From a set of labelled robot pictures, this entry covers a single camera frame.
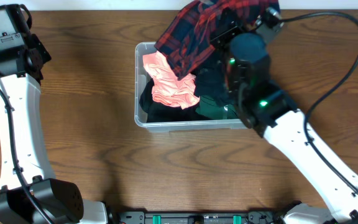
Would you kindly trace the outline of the dark cloth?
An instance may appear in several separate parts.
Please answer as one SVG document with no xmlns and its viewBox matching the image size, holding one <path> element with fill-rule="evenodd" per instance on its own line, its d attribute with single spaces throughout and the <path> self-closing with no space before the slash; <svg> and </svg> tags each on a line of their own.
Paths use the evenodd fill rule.
<svg viewBox="0 0 358 224">
<path fill-rule="evenodd" d="M 192 71 L 195 78 L 195 95 L 209 96 L 218 106 L 230 105 L 224 76 L 225 64 L 220 53 L 213 52 L 201 65 Z"/>
</svg>

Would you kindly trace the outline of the red plaid shirt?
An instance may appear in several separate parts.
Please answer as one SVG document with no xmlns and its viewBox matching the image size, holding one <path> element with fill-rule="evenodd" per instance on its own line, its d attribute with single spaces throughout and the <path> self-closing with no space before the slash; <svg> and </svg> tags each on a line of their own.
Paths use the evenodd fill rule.
<svg viewBox="0 0 358 224">
<path fill-rule="evenodd" d="M 181 80 L 201 65 L 215 50 L 210 35 L 223 24 L 225 9 L 240 21 L 254 24 L 268 7 L 280 11 L 278 0 L 216 0 L 206 4 L 192 1 L 179 11 L 166 31 L 155 43 L 176 75 Z"/>
</svg>

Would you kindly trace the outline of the green cloth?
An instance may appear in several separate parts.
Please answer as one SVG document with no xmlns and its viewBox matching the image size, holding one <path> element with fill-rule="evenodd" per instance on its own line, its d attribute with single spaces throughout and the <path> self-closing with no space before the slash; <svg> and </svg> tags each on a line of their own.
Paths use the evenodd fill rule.
<svg viewBox="0 0 358 224">
<path fill-rule="evenodd" d="M 201 96 L 196 112 L 212 120 L 238 119 L 237 112 L 232 104 L 219 106 L 210 96 Z"/>
</svg>

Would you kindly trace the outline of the pink cloth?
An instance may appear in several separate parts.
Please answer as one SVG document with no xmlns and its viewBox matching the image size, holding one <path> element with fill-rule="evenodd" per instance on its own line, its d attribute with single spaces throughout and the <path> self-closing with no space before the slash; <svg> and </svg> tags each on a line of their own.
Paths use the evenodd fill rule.
<svg viewBox="0 0 358 224">
<path fill-rule="evenodd" d="M 165 106 L 187 109 L 200 102 L 195 96 L 195 76 L 187 74 L 181 80 L 174 74 L 165 56 L 156 51 L 142 56 L 145 71 L 154 81 L 152 99 Z"/>
</svg>

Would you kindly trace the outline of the large black shirt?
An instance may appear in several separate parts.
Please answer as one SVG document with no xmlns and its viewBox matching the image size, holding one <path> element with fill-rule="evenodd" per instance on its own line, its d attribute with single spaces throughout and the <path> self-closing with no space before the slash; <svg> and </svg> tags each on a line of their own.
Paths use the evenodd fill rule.
<svg viewBox="0 0 358 224">
<path fill-rule="evenodd" d="M 154 81 L 151 80 L 146 84 L 139 100 L 140 107 L 147 113 L 148 123 L 210 120 L 210 118 L 196 112 L 199 104 L 181 109 L 180 107 L 174 108 L 155 102 L 152 99 L 153 87 Z"/>
</svg>

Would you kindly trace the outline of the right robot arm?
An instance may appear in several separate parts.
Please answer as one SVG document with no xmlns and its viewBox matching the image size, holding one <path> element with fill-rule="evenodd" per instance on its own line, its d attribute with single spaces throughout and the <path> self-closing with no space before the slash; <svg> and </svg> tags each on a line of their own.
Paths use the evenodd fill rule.
<svg viewBox="0 0 358 224">
<path fill-rule="evenodd" d="M 270 7 L 251 29 L 235 19 L 211 36 L 225 57 L 226 88 L 240 120 L 283 153 L 325 202 L 324 208 L 292 205 L 275 222 L 358 223 L 358 175 L 311 127 L 310 112 L 299 109 L 270 76 L 266 46 L 284 23 Z"/>
</svg>

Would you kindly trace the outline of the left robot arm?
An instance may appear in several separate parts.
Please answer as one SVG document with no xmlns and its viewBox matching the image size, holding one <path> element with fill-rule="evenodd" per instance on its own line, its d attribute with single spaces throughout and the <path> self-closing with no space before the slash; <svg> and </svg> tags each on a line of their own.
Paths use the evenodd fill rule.
<svg viewBox="0 0 358 224">
<path fill-rule="evenodd" d="M 0 6 L 0 222 L 107 223 L 105 204 L 56 179 L 49 162 L 39 107 L 51 56 L 31 27 L 24 5 Z"/>
</svg>

